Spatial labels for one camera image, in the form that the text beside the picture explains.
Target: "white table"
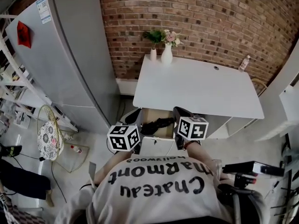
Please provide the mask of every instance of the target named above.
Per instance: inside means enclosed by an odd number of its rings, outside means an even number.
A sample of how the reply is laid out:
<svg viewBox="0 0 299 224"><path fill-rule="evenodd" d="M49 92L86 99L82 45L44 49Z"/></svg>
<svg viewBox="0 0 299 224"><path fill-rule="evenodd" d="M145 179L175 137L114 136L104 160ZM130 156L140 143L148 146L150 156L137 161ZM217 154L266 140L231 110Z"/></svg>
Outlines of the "white table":
<svg viewBox="0 0 299 224"><path fill-rule="evenodd" d="M246 72L179 57L163 65L159 57L152 62L145 55L133 105L165 111L179 106L205 114L210 138L227 138L247 120L264 118Z"/></svg>

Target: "brick wall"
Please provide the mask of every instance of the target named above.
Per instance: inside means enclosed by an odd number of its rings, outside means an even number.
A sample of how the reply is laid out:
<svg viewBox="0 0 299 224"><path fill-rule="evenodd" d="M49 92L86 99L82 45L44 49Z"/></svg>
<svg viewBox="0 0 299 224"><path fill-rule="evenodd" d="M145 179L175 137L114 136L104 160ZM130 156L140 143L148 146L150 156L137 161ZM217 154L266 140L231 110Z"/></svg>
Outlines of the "brick wall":
<svg viewBox="0 0 299 224"><path fill-rule="evenodd" d="M18 14L35 0L18 0ZM238 68L265 82L284 65L298 32L299 0L100 0L115 75L137 79L151 44L142 32L169 28L184 45L174 56ZM162 45L157 49L161 54Z"/></svg>

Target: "plastic bottle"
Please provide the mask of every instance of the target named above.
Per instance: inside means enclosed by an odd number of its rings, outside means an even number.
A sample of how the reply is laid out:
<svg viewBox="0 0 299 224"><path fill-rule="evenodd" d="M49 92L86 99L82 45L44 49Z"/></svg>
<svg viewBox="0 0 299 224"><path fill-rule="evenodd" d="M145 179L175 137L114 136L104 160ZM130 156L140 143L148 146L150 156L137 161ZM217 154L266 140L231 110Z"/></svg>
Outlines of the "plastic bottle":
<svg viewBox="0 0 299 224"><path fill-rule="evenodd" d="M247 55L247 56L244 58L244 60L242 61L241 65L240 65L240 67L239 67L239 71L240 71L240 72L243 72L243 71L246 69L246 67L247 67L247 65L248 65L248 63L249 63L249 59L250 59L250 55Z"/></svg>
<svg viewBox="0 0 299 224"><path fill-rule="evenodd" d="M82 149L79 148L79 147L77 147L77 146L73 146L73 145L71 145L71 148L72 148L75 152L77 152L77 153L81 153L81 152L82 152Z"/></svg>

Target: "gray refrigerator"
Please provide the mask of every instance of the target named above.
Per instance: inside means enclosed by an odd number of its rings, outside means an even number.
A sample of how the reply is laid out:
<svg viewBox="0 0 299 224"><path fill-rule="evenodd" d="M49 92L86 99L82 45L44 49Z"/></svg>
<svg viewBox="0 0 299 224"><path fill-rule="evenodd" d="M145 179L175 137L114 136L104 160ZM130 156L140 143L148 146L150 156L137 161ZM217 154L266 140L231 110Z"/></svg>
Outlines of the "gray refrigerator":
<svg viewBox="0 0 299 224"><path fill-rule="evenodd" d="M31 48L18 45L18 21L30 30ZM108 132L116 123L120 93L100 0L38 0L6 33L52 105L81 129Z"/></svg>

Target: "black device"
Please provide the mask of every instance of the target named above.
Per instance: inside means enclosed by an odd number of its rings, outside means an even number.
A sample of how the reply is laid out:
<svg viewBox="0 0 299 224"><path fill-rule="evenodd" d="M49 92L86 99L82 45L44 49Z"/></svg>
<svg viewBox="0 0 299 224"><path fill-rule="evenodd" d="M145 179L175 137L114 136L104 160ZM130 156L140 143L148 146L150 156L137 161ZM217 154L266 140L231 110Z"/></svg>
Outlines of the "black device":
<svg viewBox="0 0 299 224"><path fill-rule="evenodd" d="M235 163L225 165L223 173L235 175L234 186L236 188L244 189L248 184L255 184L256 177L271 178L283 177L285 170L272 165L250 161L243 163Z"/></svg>

